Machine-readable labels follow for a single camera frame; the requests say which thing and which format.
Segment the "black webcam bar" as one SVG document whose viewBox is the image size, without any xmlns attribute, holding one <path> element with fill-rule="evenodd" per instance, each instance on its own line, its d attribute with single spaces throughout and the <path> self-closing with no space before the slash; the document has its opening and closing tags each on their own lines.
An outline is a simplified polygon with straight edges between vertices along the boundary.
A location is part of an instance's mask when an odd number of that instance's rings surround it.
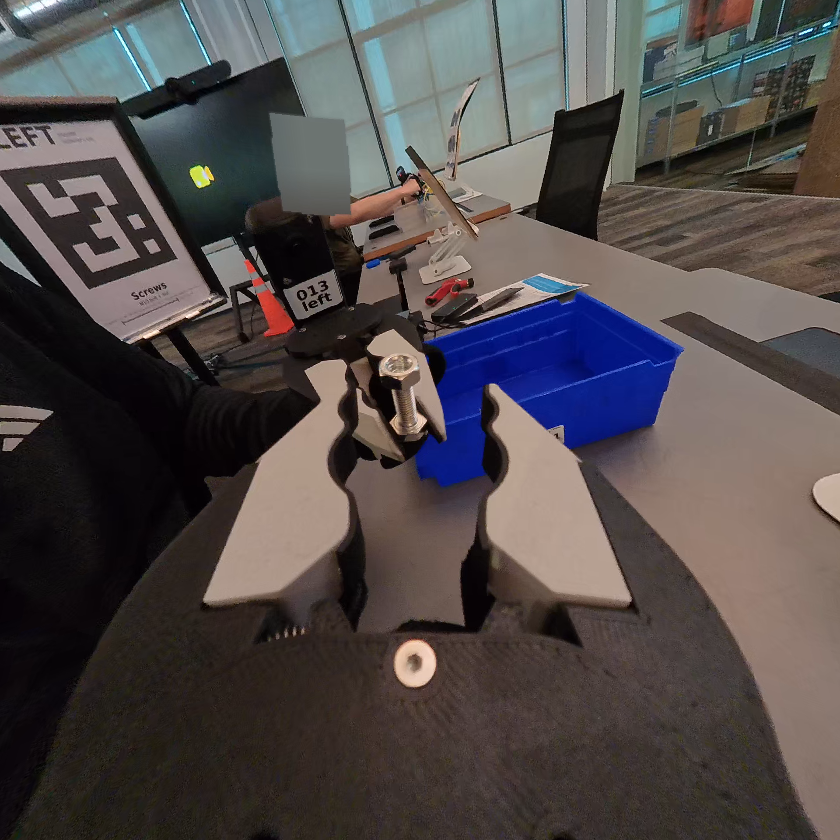
<svg viewBox="0 0 840 840">
<path fill-rule="evenodd" d="M 231 78 L 232 67 L 222 59 L 184 76 L 169 77 L 162 85 L 121 102 L 126 115 L 150 119 L 181 105 L 193 105 Z"/>
</svg>

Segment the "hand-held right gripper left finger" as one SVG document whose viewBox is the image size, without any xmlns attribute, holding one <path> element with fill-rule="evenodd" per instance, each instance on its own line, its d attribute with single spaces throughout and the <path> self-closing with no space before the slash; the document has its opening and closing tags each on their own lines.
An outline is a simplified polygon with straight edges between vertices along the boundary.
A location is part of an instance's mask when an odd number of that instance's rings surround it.
<svg viewBox="0 0 840 840">
<path fill-rule="evenodd" d="M 314 604 L 341 596 L 339 555 L 355 513 L 338 456 L 344 444 L 355 455 L 355 387 L 310 383 L 318 403 L 259 459 L 203 596 L 207 607 L 262 603 L 288 623 L 307 623 Z"/>
</svg>

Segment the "black thin sheet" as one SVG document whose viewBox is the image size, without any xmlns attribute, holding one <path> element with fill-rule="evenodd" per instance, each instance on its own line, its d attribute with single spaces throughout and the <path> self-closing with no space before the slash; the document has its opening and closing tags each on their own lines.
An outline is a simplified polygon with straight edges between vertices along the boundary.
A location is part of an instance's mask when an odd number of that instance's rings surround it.
<svg viewBox="0 0 840 840">
<path fill-rule="evenodd" d="M 491 294 L 489 297 L 479 300 L 474 307 L 472 307 L 465 313 L 464 318 L 466 320 L 475 319 L 507 303 L 508 301 L 515 298 L 522 291 L 523 287 L 521 286 L 507 287 L 505 289 L 499 290 Z"/>
</svg>

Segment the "framed marker sign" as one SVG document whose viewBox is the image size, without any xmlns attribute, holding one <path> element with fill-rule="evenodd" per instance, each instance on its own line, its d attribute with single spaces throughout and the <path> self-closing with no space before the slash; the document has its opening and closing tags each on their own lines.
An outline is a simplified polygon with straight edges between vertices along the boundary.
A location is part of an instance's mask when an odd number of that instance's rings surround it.
<svg viewBox="0 0 840 840">
<path fill-rule="evenodd" d="M 116 98 L 3 96 L 1 206 L 27 272 L 121 341 L 226 299 Z"/>
</svg>

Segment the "storage shelf with boxes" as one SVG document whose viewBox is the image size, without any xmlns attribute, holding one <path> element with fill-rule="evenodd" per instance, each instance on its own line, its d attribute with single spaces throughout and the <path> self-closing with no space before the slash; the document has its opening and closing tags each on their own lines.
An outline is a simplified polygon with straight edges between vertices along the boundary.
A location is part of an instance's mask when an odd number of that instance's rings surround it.
<svg viewBox="0 0 840 840">
<path fill-rule="evenodd" d="M 838 1 L 642 2 L 636 167 L 816 110 Z"/>
</svg>

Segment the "steel hex nut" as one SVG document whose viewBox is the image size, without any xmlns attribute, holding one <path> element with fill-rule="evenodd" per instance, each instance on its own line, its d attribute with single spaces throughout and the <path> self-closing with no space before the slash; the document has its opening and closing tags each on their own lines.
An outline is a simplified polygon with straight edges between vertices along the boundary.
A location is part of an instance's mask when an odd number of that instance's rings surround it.
<svg viewBox="0 0 840 840">
<path fill-rule="evenodd" d="M 410 391 L 422 378 L 417 357 L 410 353 L 391 353 L 382 358 L 378 373 L 385 387 L 401 392 Z"/>
</svg>

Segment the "white blue leaflet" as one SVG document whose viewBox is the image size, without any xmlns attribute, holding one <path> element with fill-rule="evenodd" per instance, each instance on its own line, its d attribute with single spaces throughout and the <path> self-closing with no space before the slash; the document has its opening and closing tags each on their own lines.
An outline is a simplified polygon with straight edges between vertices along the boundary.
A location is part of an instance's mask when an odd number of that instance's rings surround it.
<svg viewBox="0 0 840 840">
<path fill-rule="evenodd" d="M 585 289 L 587 286 L 588 284 L 585 283 L 574 283 L 540 273 L 511 283 L 506 287 L 479 295 L 478 303 L 483 305 L 487 300 L 499 296 L 503 291 L 509 291 L 511 289 L 518 290 L 518 293 L 508 300 L 503 301 L 498 306 L 486 312 L 479 313 L 474 318 L 465 319 L 463 323 L 470 325 L 495 319 L 510 312 L 516 312 L 553 299 L 574 295 L 578 290 Z"/>
</svg>

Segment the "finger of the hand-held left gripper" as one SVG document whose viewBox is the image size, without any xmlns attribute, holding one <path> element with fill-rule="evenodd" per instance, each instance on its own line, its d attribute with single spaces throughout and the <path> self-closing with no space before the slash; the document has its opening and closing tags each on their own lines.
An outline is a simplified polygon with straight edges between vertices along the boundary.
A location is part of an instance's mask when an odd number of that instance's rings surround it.
<svg viewBox="0 0 840 840">
<path fill-rule="evenodd" d="M 321 361 L 306 371 L 322 402 L 338 414 L 354 441 L 368 449 L 375 459 L 406 461 L 398 441 L 380 408 L 342 360 Z"/>
<path fill-rule="evenodd" d="M 417 331 L 408 329 L 406 338 L 396 329 L 389 329 L 376 335 L 366 348 L 367 361 L 371 366 L 371 378 L 368 390 L 376 405 L 380 408 L 388 424 L 395 414 L 392 389 L 381 382 L 378 368 L 382 358 L 393 353 L 408 353 L 416 356 L 421 367 L 421 381 L 414 386 L 417 407 L 428 420 L 427 437 L 438 443 L 446 440 L 446 422 L 443 405 L 438 395 L 437 385 L 443 378 L 445 362 L 441 353 L 434 348 L 427 348 L 418 338 Z"/>
</svg>

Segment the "orange traffic cone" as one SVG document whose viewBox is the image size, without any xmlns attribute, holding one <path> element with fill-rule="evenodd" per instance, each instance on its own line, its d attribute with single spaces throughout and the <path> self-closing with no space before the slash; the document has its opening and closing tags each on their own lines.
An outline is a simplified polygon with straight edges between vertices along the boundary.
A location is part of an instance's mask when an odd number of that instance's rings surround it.
<svg viewBox="0 0 840 840">
<path fill-rule="evenodd" d="M 264 278 L 260 275 L 250 259 L 245 259 L 245 267 L 251 282 L 252 291 L 266 320 L 267 330 L 264 336 L 274 338 L 285 335 L 293 330 L 295 325 L 274 293 L 268 288 Z"/>
</svg>

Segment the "red handled pliers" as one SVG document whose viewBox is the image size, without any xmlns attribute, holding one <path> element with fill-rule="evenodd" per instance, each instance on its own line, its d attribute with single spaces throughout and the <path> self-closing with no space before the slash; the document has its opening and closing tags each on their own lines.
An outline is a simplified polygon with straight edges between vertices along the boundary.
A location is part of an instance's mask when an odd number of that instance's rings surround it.
<svg viewBox="0 0 840 840">
<path fill-rule="evenodd" d="M 446 279 L 437 289 L 426 296 L 425 303 L 428 307 L 433 308 L 446 299 L 457 298 L 462 291 L 469 290 L 474 285 L 475 283 L 472 277 L 452 277 Z"/>
</svg>

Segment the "black office chair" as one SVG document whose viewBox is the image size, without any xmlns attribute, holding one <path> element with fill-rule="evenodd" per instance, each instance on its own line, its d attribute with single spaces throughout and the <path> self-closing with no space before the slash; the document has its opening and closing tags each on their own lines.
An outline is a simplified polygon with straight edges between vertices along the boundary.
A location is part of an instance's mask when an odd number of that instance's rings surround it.
<svg viewBox="0 0 840 840">
<path fill-rule="evenodd" d="M 534 217 L 597 240 L 597 224 L 625 91 L 554 114 L 549 155 Z"/>
</svg>

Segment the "blue storage bin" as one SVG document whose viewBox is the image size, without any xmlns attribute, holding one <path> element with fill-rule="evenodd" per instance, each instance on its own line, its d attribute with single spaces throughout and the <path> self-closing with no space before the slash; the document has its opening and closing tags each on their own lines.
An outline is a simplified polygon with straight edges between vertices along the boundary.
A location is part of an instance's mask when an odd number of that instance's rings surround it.
<svg viewBox="0 0 840 840">
<path fill-rule="evenodd" d="M 482 394 L 496 384 L 569 448 L 654 425 L 682 347 L 583 293 L 551 299 L 435 339 L 447 438 L 415 458 L 449 487 L 483 474 Z"/>
</svg>

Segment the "black flat case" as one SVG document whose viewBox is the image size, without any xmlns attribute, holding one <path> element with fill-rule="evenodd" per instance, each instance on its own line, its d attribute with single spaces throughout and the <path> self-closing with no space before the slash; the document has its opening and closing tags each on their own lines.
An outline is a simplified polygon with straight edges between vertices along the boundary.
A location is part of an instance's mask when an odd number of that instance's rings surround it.
<svg viewBox="0 0 840 840">
<path fill-rule="evenodd" d="M 463 318 L 465 313 L 471 310 L 477 302 L 477 294 L 463 291 L 433 310 L 430 319 L 432 323 L 437 325 L 443 325 L 446 322 L 456 322 Z"/>
</svg>

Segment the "person's left forearm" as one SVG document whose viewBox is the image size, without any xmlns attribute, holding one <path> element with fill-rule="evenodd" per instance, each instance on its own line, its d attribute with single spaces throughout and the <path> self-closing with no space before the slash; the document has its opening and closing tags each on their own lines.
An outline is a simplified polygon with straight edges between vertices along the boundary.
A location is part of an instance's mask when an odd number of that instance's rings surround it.
<svg viewBox="0 0 840 840">
<path fill-rule="evenodd" d="M 234 476 L 318 404 L 318 395 L 307 387 L 247 393 L 201 385 L 185 415 L 185 463 L 202 478 Z"/>
</svg>

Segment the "steel hex bolt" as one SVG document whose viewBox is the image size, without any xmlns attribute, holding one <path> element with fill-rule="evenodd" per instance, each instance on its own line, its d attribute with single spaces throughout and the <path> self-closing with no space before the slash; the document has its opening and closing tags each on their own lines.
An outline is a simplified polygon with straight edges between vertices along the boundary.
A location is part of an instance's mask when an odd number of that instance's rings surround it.
<svg viewBox="0 0 840 840">
<path fill-rule="evenodd" d="M 407 443 L 421 441 L 427 435 L 428 420 L 417 407 L 412 385 L 392 391 L 395 414 L 391 420 L 392 430 L 398 438 Z"/>
</svg>

